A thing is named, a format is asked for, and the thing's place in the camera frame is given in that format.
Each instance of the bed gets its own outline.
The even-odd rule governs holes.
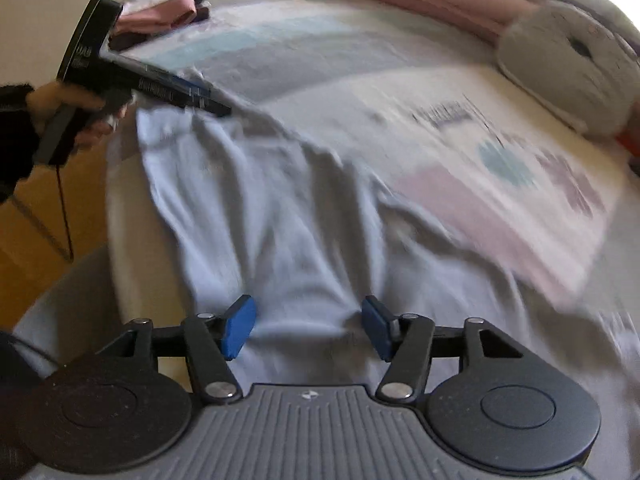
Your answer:
[[[477,254],[488,275],[512,276],[517,301],[479,300],[479,312],[456,316],[487,317],[596,397],[590,472],[624,480],[640,468],[640,188],[619,147],[576,136],[496,70],[487,44],[363,0],[217,9],[127,55],[197,70],[296,141],[367,168],[456,247],[448,258]],[[175,324],[200,291],[185,279],[180,229],[156,207],[162,183],[136,127],[129,114],[108,154],[116,293],[123,319]],[[458,319],[445,304],[425,314]]]

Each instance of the blue gripper pad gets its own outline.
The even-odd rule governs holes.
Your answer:
[[[362,301],[362,327],[380,359],[387,363],[396,353],[400,341],[400,323],[375,296]]]
[[[220,339],[220,351],[227,361],[238,357],[238,353],[254,329],[256,306],[254,298],[244,294],[222,315],[225,328]]]

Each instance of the purple leaf print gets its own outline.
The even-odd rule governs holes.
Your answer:
[[[551,182],[564,191],[571,209],[580,211],[588,218],[593,218],[591,207],[604,211],[602,199],[593,189],[586,174],[572,170],[564,156],[542,150],[542,155],[537,155],[536,159],[549,175]]]

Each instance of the black circular motor housing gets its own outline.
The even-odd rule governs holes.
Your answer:
[[[472,361],[434,389],[426,417],[468,462],[514,474],[583,462],[600,429],[593,398],[530,352]]]
[[[18,431],[42,463],[103,474],[162,453],[190,418],[190,396],[179,384],[136,359],[93,355],[29,395]]]

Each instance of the gray pillow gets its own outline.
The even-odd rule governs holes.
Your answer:
[[[498,42],[500,69],[579,134],[614,136],[640,96],[631,47],[583,10],[547,2]]]

